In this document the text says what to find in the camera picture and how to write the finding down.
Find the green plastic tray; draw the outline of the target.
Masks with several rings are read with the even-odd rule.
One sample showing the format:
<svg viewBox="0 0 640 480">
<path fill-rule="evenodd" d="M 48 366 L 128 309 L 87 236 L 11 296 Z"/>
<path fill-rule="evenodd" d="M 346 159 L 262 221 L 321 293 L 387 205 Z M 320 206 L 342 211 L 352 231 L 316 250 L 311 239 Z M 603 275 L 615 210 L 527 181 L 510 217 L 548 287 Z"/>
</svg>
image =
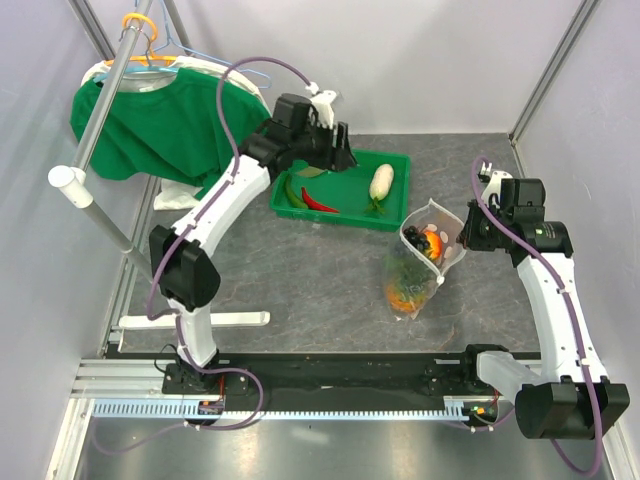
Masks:
<svg viewBox="0 0 640 480">
<path fill-rule="evenodd" d="M 288 172 L 275 181 L 270 207 L 281 217 L 308 220 L 380 231 L 395 231 L 408 213 L 410 157 L 404 154 L 356 150 L 358 166 L 342 173 L 326 172 L 314 177 L 299 174 L 307 163 L 296 160 Z M 390 164 L 394 179 L 389 194 L 381 201 L 381 211 L 370 207 L 369 186 L 376 169 Z M 284 191 L 288 174 L 293 189 L 309 206 L 308 210 L 291 206 Z"/>
</svg>

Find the dark purple grape bunch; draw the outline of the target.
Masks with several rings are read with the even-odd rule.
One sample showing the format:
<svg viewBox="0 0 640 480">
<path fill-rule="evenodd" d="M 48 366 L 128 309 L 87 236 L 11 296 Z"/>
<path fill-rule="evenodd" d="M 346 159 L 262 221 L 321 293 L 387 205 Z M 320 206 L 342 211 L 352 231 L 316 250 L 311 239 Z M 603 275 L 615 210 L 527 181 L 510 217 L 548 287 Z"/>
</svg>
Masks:
<svg viewBox="0 0 640 480">
<path fill-rule="evenodd" d="M 418 229 L 414 225 L 404 228 L 402 231 L 404 238 L 419 252 L 426 253 L 432 247 L 431 240 L 425 231 Z"/>
</svg>

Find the white radish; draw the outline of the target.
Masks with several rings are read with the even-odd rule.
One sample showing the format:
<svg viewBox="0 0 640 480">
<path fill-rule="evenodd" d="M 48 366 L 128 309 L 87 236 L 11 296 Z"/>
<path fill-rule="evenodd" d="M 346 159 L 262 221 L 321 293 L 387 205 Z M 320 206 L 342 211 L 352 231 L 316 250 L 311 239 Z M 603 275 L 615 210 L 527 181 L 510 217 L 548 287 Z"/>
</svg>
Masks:
<svg viewBox="0 0 640 480">
<path fill-rule="evenodd" d="M 390 192 L 394 179 L 394 169 L 390 164 L 380 165 L 371 180 L 369 197 L 371 200 L 383 200 Z"/>
</svg>

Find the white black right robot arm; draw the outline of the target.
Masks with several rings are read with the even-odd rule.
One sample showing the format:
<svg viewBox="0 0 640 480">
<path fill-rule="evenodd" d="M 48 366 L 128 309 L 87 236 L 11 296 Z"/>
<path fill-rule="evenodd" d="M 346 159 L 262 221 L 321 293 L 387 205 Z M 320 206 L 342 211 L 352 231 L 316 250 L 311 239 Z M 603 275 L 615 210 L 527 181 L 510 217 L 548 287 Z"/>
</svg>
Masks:
<svg viewBox="0 0 640 480">
<path fill-rule="evenodd" d="M 529 439 L 592 440 L 629 407 L 625 384 L 613 383 L 591 342 L 577 296 L 573 246 L 566 226 L 545 218 L 539 179 L 506 172 L 472 177 L 474 198 L 459 243 L 467 250 L 504 250 L 526 290 L 538 336 L 538 372 L 502 347 L 480 347 L 458 368 L 477 394 L 496 388 L 513 406 Z"/>
</svg>

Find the green chili pepper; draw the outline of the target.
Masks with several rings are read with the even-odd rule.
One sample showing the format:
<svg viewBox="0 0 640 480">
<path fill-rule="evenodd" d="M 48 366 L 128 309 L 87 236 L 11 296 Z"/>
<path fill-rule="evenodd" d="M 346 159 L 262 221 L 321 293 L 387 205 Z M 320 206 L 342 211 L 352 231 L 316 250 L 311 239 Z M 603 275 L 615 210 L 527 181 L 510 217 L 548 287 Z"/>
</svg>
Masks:
<svg viewBox="0 0 640 480">
<path fill-rule="evenodd" d="M 294 208 L 308 210 L 309 206 L 294 191 L 292 181 L 293 181 L 293 176 L 291 174 L 288 174 L 284 181 L 284 191 L 288 201 L 290 202 L 291 206 Z"/>
</svg>

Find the clear dotted zip top bag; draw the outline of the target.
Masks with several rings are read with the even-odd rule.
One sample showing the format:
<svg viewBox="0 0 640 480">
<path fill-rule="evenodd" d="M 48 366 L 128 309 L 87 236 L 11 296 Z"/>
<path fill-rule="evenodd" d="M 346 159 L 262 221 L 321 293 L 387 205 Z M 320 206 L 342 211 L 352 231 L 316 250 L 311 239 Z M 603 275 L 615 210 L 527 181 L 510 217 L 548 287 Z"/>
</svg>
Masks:
<svg viewBox="0 0 640 480">
<path fill-rule="evenodd" d="M 416 226 L 422 231 L 433 231 L 439 235 L 443 242 L 443 254 L 438 261 L 432 262 L 425 255 L 416 250 L 405 238 L 402 233 L 404 228 L 410 225 Z M 425 206 L 412 212 L 401 224 L 399 230 L 394 234 L 394 239 L 390 243 L 388 253 L 383 263 L 383 277 L 382 287 L 384 279 L 384 267 L 385 260 L 389 255 L 392 256 L 408 256 L 409 254 L 415 256 L 418 260 L 428 265 L 437 275 L 437 283 L 439 289 L 446 280 L 446 275 L 449 270 L 459 263 L 465 256 L 466 251 L 457 242 L 457 236 L 461 232 L 463 222 L 460 218 L 454 215 L 451 211 L 447 210 L 434 200 L 430 200 Z M 407 316 L 397 316 L 390 308 L 392 315 L 400 319 L 411 319 Z"/>
</svg>

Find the silver clothes rack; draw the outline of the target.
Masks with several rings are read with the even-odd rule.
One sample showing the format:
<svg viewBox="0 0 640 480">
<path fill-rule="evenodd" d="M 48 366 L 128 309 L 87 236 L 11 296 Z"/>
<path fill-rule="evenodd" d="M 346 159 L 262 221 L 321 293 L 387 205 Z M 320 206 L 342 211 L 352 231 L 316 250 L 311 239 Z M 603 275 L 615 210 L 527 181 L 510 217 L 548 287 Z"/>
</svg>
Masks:
<svg viewBox="0 0 640 480">
<path fill-rule="evenodd" d="M 110 119 L 110 111 L 118 96 L 125 93 L 124 88 L 131 86 L 137 94 L 149 93 L 153 87 L 168 76 L 142 80 L 123 80 L 122 75 L 128 66 L 172 67 L 178 71 L 192 70 L 220 77 L 228 66 L 221 66 L 214 62 L 190 58 L 179 55 L 153 60 L 149 52 L 138 58 L 133 54 L 134 42 L 125 42 L 119 49 L 106 55 L 98 63 L 106 63 L 112 67 L 108 78 L 99 83 L 88 81 L 81 83 L 82 87 L 90 84 L 102 86 L 106 93 L 98 93 L 95 102 L 86 108 L 86 122 L 80 123 L 79 102 L 74 102 L 71 124 L 78 136 L 79 145 L 73 164 L 68 167 L 56 166 L 49 172 L 49 183 L 59 189 L 78 209 L 85 210 L 98 227 L 111 239 L 128 262 L 148 281 L 153 282 L 154 276 L 150 260 L 129 239 L 97 205 L 93 196 L 84 186 L 86 171 L 92 168 L 99 176 L 109 180 L 126 180 L 137 173 L 151 172 L 150 151 L 129 133 L 115 132 L 116 121 Z"/>
</svg>

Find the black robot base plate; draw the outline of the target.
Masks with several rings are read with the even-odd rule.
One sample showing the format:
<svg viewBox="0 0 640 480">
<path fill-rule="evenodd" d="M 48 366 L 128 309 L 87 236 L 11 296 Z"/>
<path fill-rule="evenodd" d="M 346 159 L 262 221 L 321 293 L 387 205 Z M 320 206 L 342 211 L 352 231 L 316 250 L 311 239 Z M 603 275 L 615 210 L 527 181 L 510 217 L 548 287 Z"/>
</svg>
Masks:
<svg viewBox="0 0 640 480">
<path fill-rule="evenodd" d="M 481 381 L 476 355 L 484 345 L 456 353 L 262 353 L 216 354 L 194 366 L 177 359 L 165 371 L 165 393 L 220 392 L 247 395 L 262 390 L 267 399 L 295 392 L 372 389 L 420 396 L 493 396 Z"/>
</svg>

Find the orange carrot with green leaves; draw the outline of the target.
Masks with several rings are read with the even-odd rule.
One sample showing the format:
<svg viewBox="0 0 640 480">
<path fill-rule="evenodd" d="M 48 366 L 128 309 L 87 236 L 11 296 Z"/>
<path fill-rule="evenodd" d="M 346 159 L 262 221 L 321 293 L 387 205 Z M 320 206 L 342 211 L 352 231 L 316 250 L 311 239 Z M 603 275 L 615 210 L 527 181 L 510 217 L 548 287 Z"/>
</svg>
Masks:
<svg viewBox="0 0 640 480">
<path fill-rule="evenodd" d="M 383 287 L 386 300 L 397 316 L 415 319 L 435 295 L 436 273 L 415 256 L 392 256 L 385 260 Z"/>
</svg>

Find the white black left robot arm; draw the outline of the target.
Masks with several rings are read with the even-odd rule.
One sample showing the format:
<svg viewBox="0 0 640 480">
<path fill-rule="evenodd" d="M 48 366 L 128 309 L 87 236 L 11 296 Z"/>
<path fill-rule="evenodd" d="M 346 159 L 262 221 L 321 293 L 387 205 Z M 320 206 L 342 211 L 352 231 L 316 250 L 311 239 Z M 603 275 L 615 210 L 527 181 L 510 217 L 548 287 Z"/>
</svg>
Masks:
<svg viewBox="0 0 640 480">
<path fill-rule="evenodd" d="M 357 164 L 348 126 L 335 119 L 337 96 L 332 90 L 311 97 L 281 95 L 272 116 L 245 138 L 198 205 L 172 227 L 157 226 L 149 236 L 151 290 L 162 293 L 176 318 L 178 353 L 189 363 L 184 379 L 198 393 L 211 392 L 220 378 L 211 363 L 218 347 L 210 308 L 221 283 L 212 257 L 227 230 L 295 161 L 335 173 Z"/>
</svg>

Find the teal clothes hanger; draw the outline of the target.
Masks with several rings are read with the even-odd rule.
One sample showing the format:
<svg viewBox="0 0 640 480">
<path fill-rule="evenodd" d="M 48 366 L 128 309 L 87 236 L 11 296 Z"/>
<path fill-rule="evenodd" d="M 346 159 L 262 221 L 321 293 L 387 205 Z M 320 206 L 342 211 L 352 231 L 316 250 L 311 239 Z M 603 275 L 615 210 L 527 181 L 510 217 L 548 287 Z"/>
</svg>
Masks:
<svg viewBox="0 0 640 480">
<path fill-rule="evenodd" d="M 95 83 L 105 81 L 110 75 L 112 67 L 106 63 L 98 63 L 91 67 L 84 75 L 82 84 L 88 81 Z M 122 75 L 123 80 L 153 79 L 161 76 L 175 75 L 177 68 L 172 67 L 148 67 L 148 66 L 128 66 Z"/>
</svg>

